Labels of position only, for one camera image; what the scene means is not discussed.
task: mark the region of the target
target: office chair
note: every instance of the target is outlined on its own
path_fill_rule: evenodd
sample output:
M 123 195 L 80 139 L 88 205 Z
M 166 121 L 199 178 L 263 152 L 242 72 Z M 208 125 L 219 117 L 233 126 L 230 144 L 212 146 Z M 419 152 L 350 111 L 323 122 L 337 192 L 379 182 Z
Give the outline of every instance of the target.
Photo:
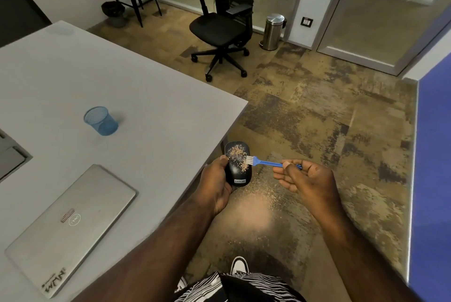
M 244 56 L 249 56 L 249 50 L 244 45 L 252 36 L 253 0 L 216 0 L 217 13 L 208 12 L 205 0 L 200 0 L 200 3 L 203 15 L 193 20 L 189 30 L 216 49 L 194 52 L 191 60 L 197 62 L 200 55 L 215 56 L 205 72 L 207 82 L 213 79 L 210 72 L 218 61 L 222 63 L 222 59 L 237 67 L 241 77 L 245 78 L 247 72 L 229 54 L 242 51 Z
M 0 47 L 51 25 L 33 0 L 0 0 Z

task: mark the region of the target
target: white sneaker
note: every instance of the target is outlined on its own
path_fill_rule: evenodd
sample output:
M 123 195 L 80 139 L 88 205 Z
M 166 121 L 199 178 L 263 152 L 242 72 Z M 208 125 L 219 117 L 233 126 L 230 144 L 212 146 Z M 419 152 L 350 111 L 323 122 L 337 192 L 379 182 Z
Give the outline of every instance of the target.
M 183 278 L 180 278 L 179 283 L 177 284 L 177 289 L 174 291 L 174 293 L 177 293 L 177 291 L 180 291 L 182 289 L 185 289 L 188 286 L 186 280 Z
M 249 267 L 246 262 L 246 260 L 241 257 L 235 257 L 235 259 L 232 262 L 232 268 L 230 269 L 230 273 L 233 274 L 248 274 L 249 273 Z

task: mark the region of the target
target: stainless steel trash can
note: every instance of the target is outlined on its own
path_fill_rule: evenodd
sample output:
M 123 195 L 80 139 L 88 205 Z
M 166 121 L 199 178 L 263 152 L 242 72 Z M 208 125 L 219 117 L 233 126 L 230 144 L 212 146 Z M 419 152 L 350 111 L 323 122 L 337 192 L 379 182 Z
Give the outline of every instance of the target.
M 260 47 L 264 50 L 275 50 L 279 46 L 280 34 L 286 25 L 285 17 L 273 13 L 266 17 L 265 32 Z

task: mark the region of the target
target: brush bristles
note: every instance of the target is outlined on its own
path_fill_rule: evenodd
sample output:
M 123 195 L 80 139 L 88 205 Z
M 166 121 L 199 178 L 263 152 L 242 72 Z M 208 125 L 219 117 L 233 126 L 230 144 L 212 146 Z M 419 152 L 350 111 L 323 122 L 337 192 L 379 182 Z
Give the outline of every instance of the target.
M 253 165 L 253 157 L 252 156 L 246 156 L 246 164 Z

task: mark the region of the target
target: wall socket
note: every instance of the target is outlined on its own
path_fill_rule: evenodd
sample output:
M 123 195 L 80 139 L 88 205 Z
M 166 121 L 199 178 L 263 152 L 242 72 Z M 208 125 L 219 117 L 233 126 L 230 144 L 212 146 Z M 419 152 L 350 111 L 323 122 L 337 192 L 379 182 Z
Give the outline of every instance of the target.
M 301 25 L 306 27 L 311 27 L 313 20 L 307 17 L 302 17 Z

